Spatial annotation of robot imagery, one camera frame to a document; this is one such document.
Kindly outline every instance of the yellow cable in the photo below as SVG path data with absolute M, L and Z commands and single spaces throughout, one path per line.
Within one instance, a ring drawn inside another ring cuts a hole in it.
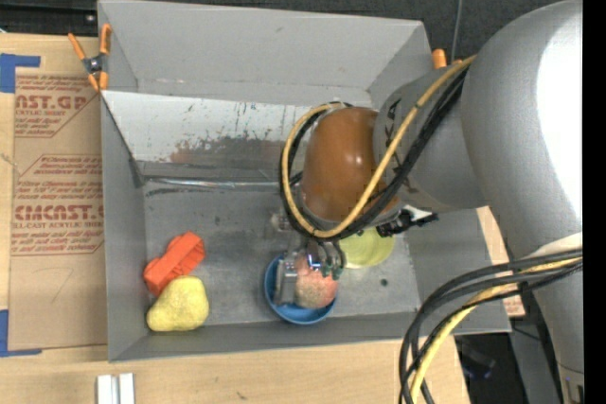
M 581 257 L 575 257 L 575 258 L 571 258 L 571 259 L 565 259 L 563 261 L 554 261 L 551 263 L 545 263 L 545 264 L 533 266 L 532 268 L 528 268 L 527 270 L 524 270 L 520 273 L 554 270 L 561 266 L 565 266 L 569 263 L 574 263 L 574 262 L 577 262 L 580 260 L 581 260 Z M 458 324 L 460 324 L 467 315 L 469 315 L 481 303 L 483 303 L 484 300 L 487 300 L 487 299 L 491 298 L 492 296 L 495 296 L 498 294 L 507 293 L 509 291 L 515 290 L 517 288 L 517 286 L 518 286 L 517 283 L 508 283 L 505 285 L 500 285 L 498 287 L 488 288 L 486 290 L 480 291 L 472 299 L 470 299 L 466 304 L 466 305 L 475 304 L 473 307 L 464 308 L 464 309 L 461 309 L 460 311 L 458 311 L 455 315 L 453 315 L 453 317 L 451 317 L 451 319 L 448 321 L 448 323 L 445 326 L 443 326 L 441 330 L 438 331 L 438 333 L 436 334 L 436 338 L 430 344 L 430 347 L 427 349 L 427 352 L 421 359 L 417 372 L 415 373 L 412 384 L 410 386 L 410 396 L 412 397 L 413 402 L 417 402 L 417 397 L 419 396 L 420 386 L 421 386 L 421 383 L 423 382 L 423 380 L 425 379 L 425 374 L 427 373 L 427 369 L 429 368 L 429 365 L 431 364 L 432 360 L 436 356 L 437 351 L 439 350 L 440 346 L 444 343 L 444 341 L 450 335 L 450 333 L 453 331 L 453 329 L 455 329 L 455 327 Z
M 291 186 L 289 184 L 290 174 L 288 173 L 288 158 L 289 158 L 291 146 L 293 145 L 294 138 L 295 138 L 299 128 L 303 125 L 303 123 L 305 123 L 314 114 L 319 113 L 319 112 L 325 112 L 328 109 L 333 108 L 333 106 L 332 105 L 322 105 L 322 106 L 314 108 L 314 109 L 310 110 L 309 112 L 307 112 L 306 114 L 304 114 L 303 117 L 300 118 L 295 123 L 293 129 L 289 133 L 289 136 L 286 139 L 286 145 L 284 147 L 284 151 L 282 152 L 282 160 L 281 160 L 282 185 L 284 187 L 284 196 L 286 197 L 286 202 L 289 205 L 291 212 L 293 213 L 297 222 L 308 233 L 310 233 L 310 235 L 317 236 L 317 237 L 333 237 L 333 236 L 339 234 L 341 231 L 343 231 L 346 227 L 348 227 L 360 215 L 360 213 L 364 209 L 366 203 L 368 202 L 368 199 L 374 192 L 377 184 L 379 183 L 379 180 L 381 179 L 381 177 L 383 176 L 383 173 L 387 169 L 387 165 L 389 164 L 391 157 L 395 153 L 395 151 L 398 147 L 398 144 L 404 137 L 404 134 L 406 133 L 406 130 L 408 130 L 408 127 L 411 125 L 411 123 L 417 116 L 419 109 L 422 108 L 423 105 L 427 102 L 427 100 L 436 93 L 436 91 L 440 88 L 440 86 L 442 86 L 452 76 L 454 76 L 455 74 L 457 74 L 460 71 L 462 71 L 463 69 L 465 69 L 468 65 L 470 65 L 473 62 L 474 59 L 475 59 L 475 56 L 471 56 L 470 58 L 467 58 L 465 61 L 455 64 L 448 71 L 446 71 L 443 75 L 441 75 L 436 81 L 434 81 L 432 83 L 432 85 L 427 89 L 427 91 L 425 91 L 425 93 L 423 93 L 423 95 L 417 100 L 417 103 L 415 104 L 415 106 L 410 110 L 410 112 L 408 112 L 408 115 L 402 121 L 400 127 L 398 128 L 398 131 L 396 132 L 394 139 L 392 140 L 391 144 L 387 148 L 387 151 L 385 152 L 383 159 L 381 160 L 381 162 L 377 166 L 377 169 L 373 173 L 372 178 L 370 179 L 370 182 L 366 186 L 366 189 L 365 189 L 364 193 L 362 194 L 362 197 L 360 198 L 358 203 L 353 207 L 351 212 L 349 212 L 348 216 L 343 221 L 341 221 L 337 226 L 333 227 L 332 229 L 329 229 L 328 231 L 318 230 L 316 227 L 311 225 L 305 219 L 303 214 L 301 214 L 301 212 L 298 210 L 298 207 L 294 203 L 293 193 L 291 191 Z

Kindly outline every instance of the blue tape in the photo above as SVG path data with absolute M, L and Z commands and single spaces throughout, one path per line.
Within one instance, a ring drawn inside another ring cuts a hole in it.
M 9 341 L 9 311 L 7 309 L 0 310 L 0 358 L 12 357 L 18 355 L 36 355 L 42 352 L 40 349 L 34 350 L 14 350 L 8 351 Z
M 0 54 L 0 92 L 15 92 L 15 71 L 17 66 L 40 67 L 40 56 Z

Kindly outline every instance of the blue bowl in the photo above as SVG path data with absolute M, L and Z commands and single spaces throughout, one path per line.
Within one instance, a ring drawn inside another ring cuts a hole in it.
M 265 271 L 263 287 L 265 289 L 265 298 L 272 310 L 283 320 L 296 325 L 313 325 L 321 322 L 330 315 L 334 308 L 336 298 L 330 305 L 323 308 L 303 308 L 299 305 L 288 303 L 286 305 L 276 305 L 274 303 L 274 290 L 276 288 L 276 270 L 277 263 L 282 259 L 282 255 L 276 257 Z

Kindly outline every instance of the metal bracket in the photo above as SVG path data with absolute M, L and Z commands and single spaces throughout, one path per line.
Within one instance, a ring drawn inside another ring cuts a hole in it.
M 134 404 L 134 374 L 97 376 L 97 404 Z
M 378 225 L 376 229 L 379 236 L 390 237 L 408 231 L 413 226 L 423 227 L 425 224 L 435 220 L 438 220 L 438 216 L 435 213 L 413 220 L 413 213 L 407 209 L 402 209 L 393 220 Z
M 274 303 L 285 305 L 294 302 L 294 285 L 296 284 L 296 269 L 294 260 L 298 252 L 288 252 L 283 259 L 277 263 L 276 290 L 274 292 Z

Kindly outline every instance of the orange foam block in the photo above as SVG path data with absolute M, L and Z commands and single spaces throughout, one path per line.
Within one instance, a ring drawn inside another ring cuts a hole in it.
M 162 257 L 152 259 L 145 267 L 143 279 L 148 289 L 160 296 L 177 276 L 189 274 L 206 256 L 202 238 L 187 231 L 173 239 Z

